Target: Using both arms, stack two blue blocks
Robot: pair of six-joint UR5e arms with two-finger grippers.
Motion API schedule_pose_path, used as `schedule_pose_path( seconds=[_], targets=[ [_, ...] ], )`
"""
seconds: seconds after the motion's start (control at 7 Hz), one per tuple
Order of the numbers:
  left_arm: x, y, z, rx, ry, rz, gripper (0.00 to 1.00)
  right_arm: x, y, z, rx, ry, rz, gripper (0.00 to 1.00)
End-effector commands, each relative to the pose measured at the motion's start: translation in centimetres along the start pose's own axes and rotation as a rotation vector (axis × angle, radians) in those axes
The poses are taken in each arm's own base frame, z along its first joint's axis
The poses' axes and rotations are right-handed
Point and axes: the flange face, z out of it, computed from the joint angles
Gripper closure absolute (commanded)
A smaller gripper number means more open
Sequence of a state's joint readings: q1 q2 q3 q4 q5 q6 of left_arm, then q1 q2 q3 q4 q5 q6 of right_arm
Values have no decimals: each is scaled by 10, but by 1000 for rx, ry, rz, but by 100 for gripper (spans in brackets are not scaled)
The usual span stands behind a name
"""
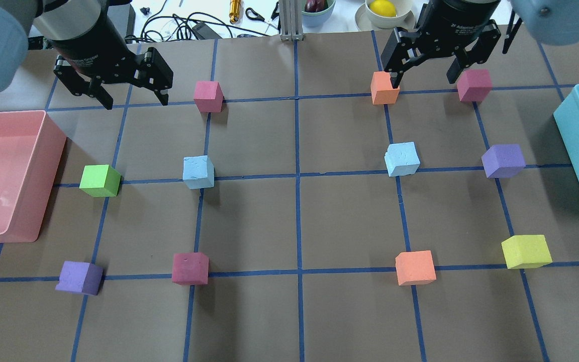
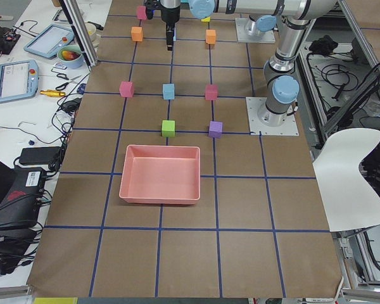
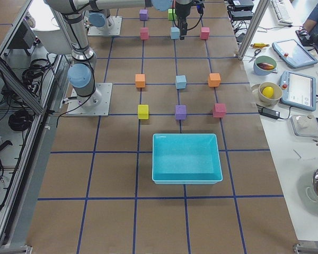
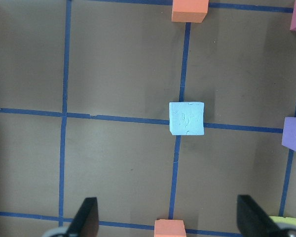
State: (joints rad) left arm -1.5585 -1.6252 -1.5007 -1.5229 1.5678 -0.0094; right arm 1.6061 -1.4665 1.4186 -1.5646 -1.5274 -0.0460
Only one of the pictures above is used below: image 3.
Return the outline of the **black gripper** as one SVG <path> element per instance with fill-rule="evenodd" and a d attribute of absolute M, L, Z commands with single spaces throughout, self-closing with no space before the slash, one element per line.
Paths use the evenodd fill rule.
<path fill-rule="evenodd" d="M 191 0 L 176 0 L 174 6 L 177 15 L 177 18 L 174 19 L 174 25 L 178 29 L 180 28 L 180 40 L 184 40 L 188 29 L 188 24 L 185 21 L 190 15 Z"/>

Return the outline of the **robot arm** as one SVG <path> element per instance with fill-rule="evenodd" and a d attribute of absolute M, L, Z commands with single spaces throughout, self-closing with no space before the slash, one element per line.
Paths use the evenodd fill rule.
<path fill-rule="evenodd" d="M 111 8 L 155 7 L 157 1 L 45 1 L 53 10 L 61 14 L 65 30 L 72 46 L 74 64 L 69 68 L 67 78 L 76 91 L 80 106 L 90 107 L 100 103 L 102 95 L 95 84 L 94 67 L 96 55 L 89 46 L 84 26 L 84 11 L 102 14 Z"/>

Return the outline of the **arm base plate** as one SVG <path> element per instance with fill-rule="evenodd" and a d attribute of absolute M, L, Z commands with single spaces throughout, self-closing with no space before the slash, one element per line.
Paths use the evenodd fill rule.
<path fill-rule="evenodd" d="M 78 117 L 108 116 L 112 87 L 112 83 L 96 83 L 95 92 L 90 98 L 77 97 L 73 88 L 71 96 L 76 98 L 69 101 L 66 115 Z"/>
<path fill-rule="evenodd" d="M 93 13 L 89 16 L 90 28 L 87 33 L 89 37 L 117 37 L 121 32 L 122 16 L 105 16 Z"/>

